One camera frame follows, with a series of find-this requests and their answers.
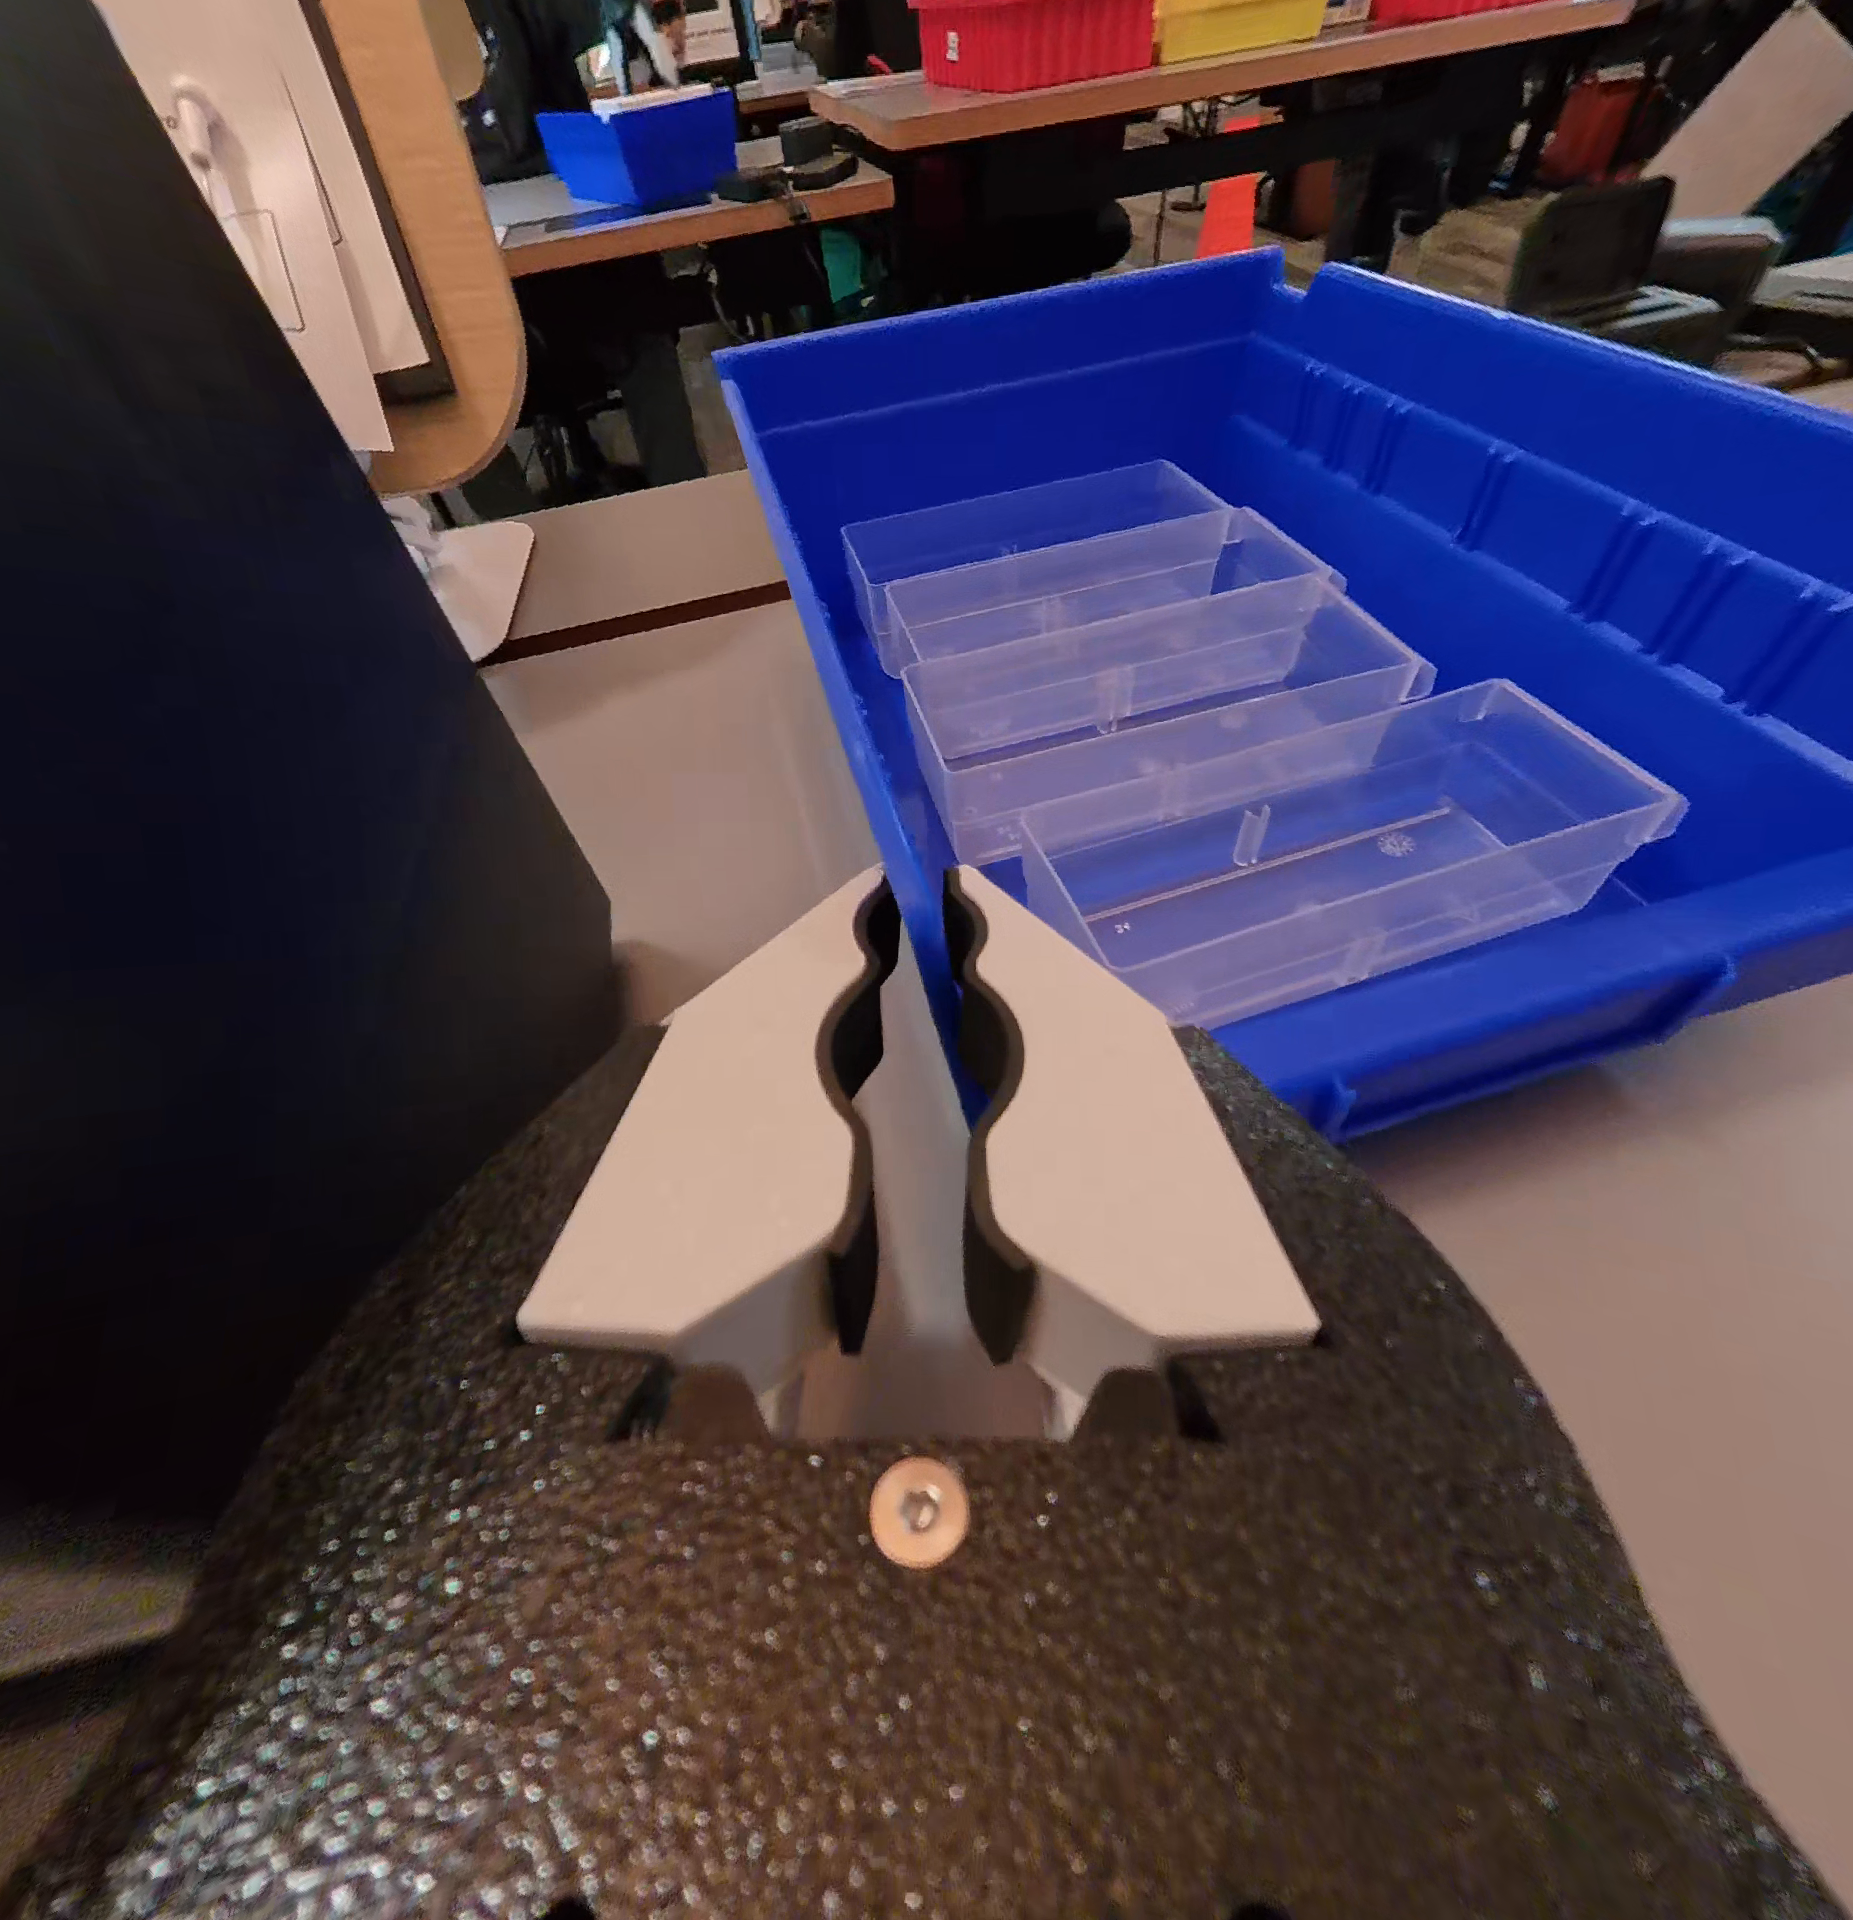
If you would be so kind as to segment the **small blue bin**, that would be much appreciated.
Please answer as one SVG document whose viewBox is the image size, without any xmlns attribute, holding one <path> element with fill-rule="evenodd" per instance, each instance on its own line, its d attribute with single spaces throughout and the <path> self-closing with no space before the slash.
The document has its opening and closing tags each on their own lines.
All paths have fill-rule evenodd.
<svg viewBox="0 0 1853 1920">
<path fill-rule="evenodd" d="M 709 200 L 739 165 L 739 110 L 724 87 L 656 89 L 534 118 L 553 180 L 578 204 L 657 212 Z"/>
</svg>

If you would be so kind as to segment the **black drawer cabinet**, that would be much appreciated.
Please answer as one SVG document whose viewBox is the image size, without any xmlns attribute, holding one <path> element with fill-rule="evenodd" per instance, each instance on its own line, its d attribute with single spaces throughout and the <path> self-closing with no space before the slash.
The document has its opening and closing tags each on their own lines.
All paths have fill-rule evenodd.
<svg viewBox="0 0 1853 1920">
<path fill-rule="evenodd" d="M 0 4 L 0 1511 L 212 1517 L 608 897 L 91 4 Z"/>
</svg>

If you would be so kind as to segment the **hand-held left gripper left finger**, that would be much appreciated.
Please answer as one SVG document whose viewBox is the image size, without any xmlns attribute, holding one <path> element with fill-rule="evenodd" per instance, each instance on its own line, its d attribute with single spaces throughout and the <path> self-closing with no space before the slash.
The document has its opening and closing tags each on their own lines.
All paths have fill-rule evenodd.
<svg viewBox="0 0 1853 1920">
<path fill-rule="evenodd" d="M 811 1357 L 860 1356 L 881 1244 L 856 1095 L 899 935 L 866 867 L 640 1032 L 646 1064 L 516 1312 L 524 1343 L 734 1375 L 767 1432 Z"/>
</svg>

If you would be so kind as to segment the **large shallow blue bin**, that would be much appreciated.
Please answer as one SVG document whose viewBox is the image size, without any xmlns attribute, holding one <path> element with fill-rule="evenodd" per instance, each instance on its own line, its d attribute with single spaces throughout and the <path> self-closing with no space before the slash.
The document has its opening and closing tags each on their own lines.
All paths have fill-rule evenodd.
<svg viewBox="0 0 1853 1920">
<path fill-rule="evenodd" d="M 842 527 L 1164 460 L 1439 673 L 1509 680 L 1686 797 L 1561 922 L 1215 1041 L 1347 1141 L 1853 975 L 1853 419 L 1271 250 L 717 356 L 942 1060 L 953 852 Z"/>
</svg>

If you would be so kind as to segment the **white instruction sheet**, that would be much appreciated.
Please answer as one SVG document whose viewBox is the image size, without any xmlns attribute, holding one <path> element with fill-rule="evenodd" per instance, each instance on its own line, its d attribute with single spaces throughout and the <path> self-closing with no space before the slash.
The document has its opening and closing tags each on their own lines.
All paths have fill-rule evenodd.
<svg viewBox="0 0 1853 1920">
<path fill-rule="evenodd" d="M 346 446 L 391 453 L 382 382 L 423 370 L 427 340 L 310 8 L 96 14 Z"/>
</svg>

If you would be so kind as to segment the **clear plastic drawer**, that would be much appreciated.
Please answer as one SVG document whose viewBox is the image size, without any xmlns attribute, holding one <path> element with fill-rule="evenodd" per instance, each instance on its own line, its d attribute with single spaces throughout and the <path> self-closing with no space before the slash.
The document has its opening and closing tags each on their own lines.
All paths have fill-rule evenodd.
<svg viewBox="0 0 1853 1920">
<path fill-rule="evenodd" d="M 1227 541 L 1191 522 L 1068 541 L 888 585 L 888 633 L 869 637 L 884 673 L 1041 641 L 1215 595 L 1343 576 L 1263 517 L 1234 509 Z"/>
<path fill-rule="evenodd" d="M 1684 812 L 1491 680 L 1034 803 L 1017 858 L 1047 927 L 1218 1027 L 1566 919 Z"/>
<path fill-rule="evenodd" d="M 950 851 L 993 866 L 1039 803 L 1409 705 L 1437 664 L 1307 575 L 923 660 L 899 684 Z"/>
<path fill-rule="evenodd" d="M 882 639 L 897 581 L 1182 522 L 1227 541 L 1234 505 L 1176 465 L 1143 460 L 850 522 L 842 553 L 862 626 Z"/>
</svg>

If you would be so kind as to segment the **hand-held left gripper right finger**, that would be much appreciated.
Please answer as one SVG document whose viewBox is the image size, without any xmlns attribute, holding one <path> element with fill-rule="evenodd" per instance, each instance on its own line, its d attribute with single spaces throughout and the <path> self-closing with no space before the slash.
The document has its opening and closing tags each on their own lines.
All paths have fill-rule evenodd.
<svg viewBox="0 0 1853 1920">
<path fill-rule="evenodd" d="M 1069 1439 L 1112 1377 L 1301 1351 L 1322 1317 L 1170 1020 L 973 867 L 942 875 L 958 1053 L 982 1092 L 961 1285 Z"/>
</svg>

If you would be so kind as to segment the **long wooden-edged table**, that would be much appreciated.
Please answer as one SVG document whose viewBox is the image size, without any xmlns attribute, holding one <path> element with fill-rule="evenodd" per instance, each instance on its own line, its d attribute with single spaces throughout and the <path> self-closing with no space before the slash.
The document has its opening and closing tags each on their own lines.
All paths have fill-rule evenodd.
<svg viewBox="0 0 1853 1920">
<path fill-rule="evenodd" d="M 1385 172 L 1477 158 L 1491 181 L 1528 84 L 1563 83 L 1632 4 L 1519 4 L 1366 28 L 1261 52 L 980 94 L 919 71 L 819 84 L 810 110 L 893 185 L 888 274 L 903 314 L 1069 281 L 1054 221 L 1113 204 L 1331 161 L 1358 256 L 1388 212 Z"/>
</svg>

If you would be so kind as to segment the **white board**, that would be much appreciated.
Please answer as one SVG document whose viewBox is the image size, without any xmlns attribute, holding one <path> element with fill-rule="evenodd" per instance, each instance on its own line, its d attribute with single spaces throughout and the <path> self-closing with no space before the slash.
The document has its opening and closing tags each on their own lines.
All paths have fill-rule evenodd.
<svg viewBox="0 0 1853 1920">
<path fill-rule="evenodd" d="M 1642 178 L 1667 189 L 1667 224 L 1744 217 L 1853 118 L 1853 37 L 1821 4 L 1761 30 Z"/>
</svg>

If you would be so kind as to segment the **background desk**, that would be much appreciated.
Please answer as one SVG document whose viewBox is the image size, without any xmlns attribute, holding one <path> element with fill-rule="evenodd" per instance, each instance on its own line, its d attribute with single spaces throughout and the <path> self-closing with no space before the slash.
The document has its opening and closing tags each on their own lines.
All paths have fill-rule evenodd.
<svg viewBox="0 0 1853 1920">
<path fill-rule="evenodd" d="M 706 474 L 685 334 L 748 344 L 865 302 L 841 256 L 881 239 L 888 175 L 856 158 L 775 165 L 764 139 L 741 159 L 739 201 L 648 214 L 578 204 L 550 175 L 485 191 L 528 348 L 518 426 L 553 503 Z"/>
</svg>

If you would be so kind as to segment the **yellow basket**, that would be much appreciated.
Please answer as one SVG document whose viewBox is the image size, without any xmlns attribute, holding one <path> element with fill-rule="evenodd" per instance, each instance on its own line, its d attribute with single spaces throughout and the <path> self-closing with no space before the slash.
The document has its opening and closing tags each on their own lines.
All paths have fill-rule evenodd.
<svg viewBox="0 0 1853 1920">
<path fill-rule="evenodd" d="M 1320 37 L 1327 3 L 1156 3 L 1156 65 L 1188 65 Z"/>
</svg>

